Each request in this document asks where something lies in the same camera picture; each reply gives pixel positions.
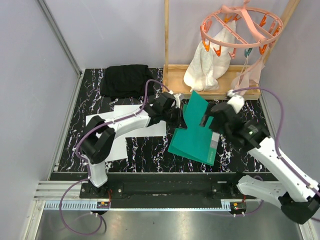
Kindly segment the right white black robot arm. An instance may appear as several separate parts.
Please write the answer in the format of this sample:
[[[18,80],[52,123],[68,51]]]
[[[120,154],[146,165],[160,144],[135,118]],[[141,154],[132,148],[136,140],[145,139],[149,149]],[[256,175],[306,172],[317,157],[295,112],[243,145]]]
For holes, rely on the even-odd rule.
[[[209,103],[200,126],[205,127],[212,118],[209,129],[222,134],[262,163],[280,182],[280,186],[239,173],[227,185],[228,195],[235,199],[241,195],[261,199],[280,208],[291,221],[303,225],[320,208],[320,184],[279,149],[266,128],[241,118],[240,111],[244,104],[244,98],[237,94],[227,102]]]

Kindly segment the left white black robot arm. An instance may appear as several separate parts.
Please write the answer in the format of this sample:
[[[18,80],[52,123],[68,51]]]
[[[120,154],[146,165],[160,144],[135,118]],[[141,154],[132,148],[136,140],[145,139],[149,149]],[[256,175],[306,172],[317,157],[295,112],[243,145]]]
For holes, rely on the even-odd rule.
[[[130,114],[106,120],[96,115],[83,130],[77,149],[88,163],[88,184],[90,192],[97,198],[108,193],[108,176],[105,160],[109,157],[114,140],[137,129],[148,128],[161,121],[175,128],[186,130],[183,116],[184,95],[164,92],[152,103],[144,102]]]

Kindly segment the green file folder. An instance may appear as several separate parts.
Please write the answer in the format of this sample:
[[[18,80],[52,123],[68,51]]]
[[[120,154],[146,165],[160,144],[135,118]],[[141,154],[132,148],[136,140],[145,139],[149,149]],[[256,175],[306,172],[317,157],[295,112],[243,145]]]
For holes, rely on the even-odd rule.
[[[168,152],[196,162],[214,165],[220,135],[209,129],[209,123],[200,126],[209,103],[197,92],[191,93],[183,117],[187,129],[176,128]]]

